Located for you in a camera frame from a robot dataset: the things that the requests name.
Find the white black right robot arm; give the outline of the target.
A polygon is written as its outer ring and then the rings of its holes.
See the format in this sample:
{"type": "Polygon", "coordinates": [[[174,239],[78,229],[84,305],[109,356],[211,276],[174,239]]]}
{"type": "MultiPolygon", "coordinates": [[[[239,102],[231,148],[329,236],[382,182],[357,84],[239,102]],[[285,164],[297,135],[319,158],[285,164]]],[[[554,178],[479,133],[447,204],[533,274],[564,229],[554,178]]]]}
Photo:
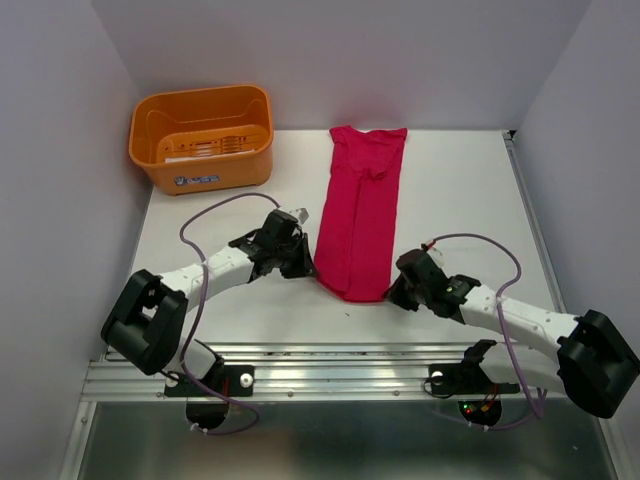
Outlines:
{"type": "Polygon", "coordinates": [[[526,378],[609,419],[639,376],[638,356],[600,312],[572,316],[502,298],[476,279],[447,276],[420,249],[396,266],[400,275],[387,292],[393,304],[408,311],[425,306],[438,317],[507,335],[502,346],[482,340],[467,350],[460,378],[472,390],[526,378]]]}

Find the red t-shirt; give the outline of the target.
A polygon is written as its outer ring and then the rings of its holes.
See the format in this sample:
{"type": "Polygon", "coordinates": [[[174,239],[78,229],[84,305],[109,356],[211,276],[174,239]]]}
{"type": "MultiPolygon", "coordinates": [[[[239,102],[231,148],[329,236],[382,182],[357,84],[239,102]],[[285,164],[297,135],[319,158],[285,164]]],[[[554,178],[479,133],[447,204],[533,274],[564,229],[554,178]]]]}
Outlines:
{"type": "Polygon", "coordinates": [[[330,130],[330,179],[316,242],[318,281],[350,303],[377,303],[390,284],[405,128],[330,130]]]}

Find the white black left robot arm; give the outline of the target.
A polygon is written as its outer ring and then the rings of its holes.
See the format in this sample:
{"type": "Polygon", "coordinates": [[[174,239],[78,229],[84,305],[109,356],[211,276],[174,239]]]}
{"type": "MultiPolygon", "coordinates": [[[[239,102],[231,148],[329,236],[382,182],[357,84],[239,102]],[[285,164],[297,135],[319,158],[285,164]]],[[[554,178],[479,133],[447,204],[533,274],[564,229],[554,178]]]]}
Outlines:
{"type": "Polygon", "coordinates": [[[199,393],[215,392],[222,384],[222,358],[183,335],[187,313],[274,270],[285,279],[313,277],[316,269],[302,230],[307,219],[304,208],[275,209],[261,228],[199,263],[160,275],[135,272],[101,329],[102,340],[146,375],[188,374],[199,393]]]}

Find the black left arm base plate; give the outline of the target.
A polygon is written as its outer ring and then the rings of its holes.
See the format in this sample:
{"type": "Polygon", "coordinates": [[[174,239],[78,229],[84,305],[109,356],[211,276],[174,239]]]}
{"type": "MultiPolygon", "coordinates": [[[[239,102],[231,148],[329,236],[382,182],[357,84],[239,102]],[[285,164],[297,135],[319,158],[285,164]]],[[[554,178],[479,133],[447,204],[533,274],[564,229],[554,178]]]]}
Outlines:
{"type": "MultiPolygon", "coordinates": [[[[177,374],[177,382],[166,379],[163,394],[169,398],[206,397],[203,391],[184,374],[177,374]]],[[[226,397],[246,398],[253,395],[255,367],[250,364],[231,364],[213,367],[200,382],[226,397]]]]}

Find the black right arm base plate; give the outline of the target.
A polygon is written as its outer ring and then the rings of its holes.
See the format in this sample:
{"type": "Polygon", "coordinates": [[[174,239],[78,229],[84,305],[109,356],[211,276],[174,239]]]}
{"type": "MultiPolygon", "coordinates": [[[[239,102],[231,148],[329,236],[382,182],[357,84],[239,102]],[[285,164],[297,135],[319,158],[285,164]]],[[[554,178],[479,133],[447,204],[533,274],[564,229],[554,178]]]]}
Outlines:
{"type": "Polygon", "coordinates": [[[517,394],[520,392],[518,384],[490,380],[479,365],[464,362],[431,365],[423,386],[438,398],[493,393],[517,394]]]}

